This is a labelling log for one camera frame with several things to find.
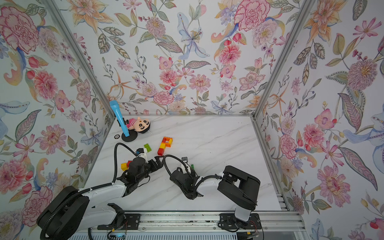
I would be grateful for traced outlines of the red square lego brick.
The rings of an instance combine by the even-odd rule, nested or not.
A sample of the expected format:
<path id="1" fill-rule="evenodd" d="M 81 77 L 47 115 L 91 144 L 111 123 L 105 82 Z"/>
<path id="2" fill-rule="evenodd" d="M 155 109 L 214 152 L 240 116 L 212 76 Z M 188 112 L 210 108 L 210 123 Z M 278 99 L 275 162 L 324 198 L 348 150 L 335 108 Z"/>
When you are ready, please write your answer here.
<path id="1" fill-rule="evenodd" d="M 158 156 L 163 156 L 165 152 L 165 149 L 159 148 L 158 149 Z"/>

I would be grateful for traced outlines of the lime green lego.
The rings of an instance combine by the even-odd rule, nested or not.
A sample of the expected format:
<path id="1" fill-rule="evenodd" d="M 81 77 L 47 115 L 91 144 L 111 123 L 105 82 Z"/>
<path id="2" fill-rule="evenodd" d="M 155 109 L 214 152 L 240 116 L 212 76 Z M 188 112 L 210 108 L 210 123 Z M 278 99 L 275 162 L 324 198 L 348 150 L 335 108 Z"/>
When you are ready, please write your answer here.
<path id="1" fill-rule="evenodd" d="M 151 149 L 149 144 L 145 144 L 144 148 L 147 150 L 147 152 L 151 152 L 152 151 L 152 149 Z"/>

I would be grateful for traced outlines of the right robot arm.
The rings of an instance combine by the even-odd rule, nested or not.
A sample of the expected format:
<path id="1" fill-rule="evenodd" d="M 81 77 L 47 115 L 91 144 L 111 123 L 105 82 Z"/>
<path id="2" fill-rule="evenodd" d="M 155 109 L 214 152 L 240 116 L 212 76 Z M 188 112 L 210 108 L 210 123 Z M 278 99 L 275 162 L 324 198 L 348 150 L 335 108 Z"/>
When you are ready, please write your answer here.
<path id="1" fill-rule="evenodd" d="M 177 168 L 170 174 L 170 180 L 189 200 L 220 192 L 236 205 L 234 218 L 244 224 L 256 209 L 261 185 L 258 178 L 233 166 L 226 166 L 222 173 L 206 177 L 197 176 L 194 170 Z"/>

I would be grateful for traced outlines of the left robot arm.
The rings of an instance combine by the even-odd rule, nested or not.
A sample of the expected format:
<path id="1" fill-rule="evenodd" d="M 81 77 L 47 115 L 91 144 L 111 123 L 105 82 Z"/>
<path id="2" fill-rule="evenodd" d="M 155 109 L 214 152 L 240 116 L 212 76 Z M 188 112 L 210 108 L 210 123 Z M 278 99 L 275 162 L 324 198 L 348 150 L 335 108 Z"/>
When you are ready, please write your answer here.
<path id="1" fill-rule="evenodd" d="M 38 217 L 40 239 L 68 240 L 80 230 L 122 225 L 125 212 L 113 200 L 130 195 L 139 187 L 140 181 L 162 167 L 159 156 L 149 161 L 136 158 L 118 178 L 121 185 L 106 183 L 82 190 L 72 186 L 64 188 Z"/>

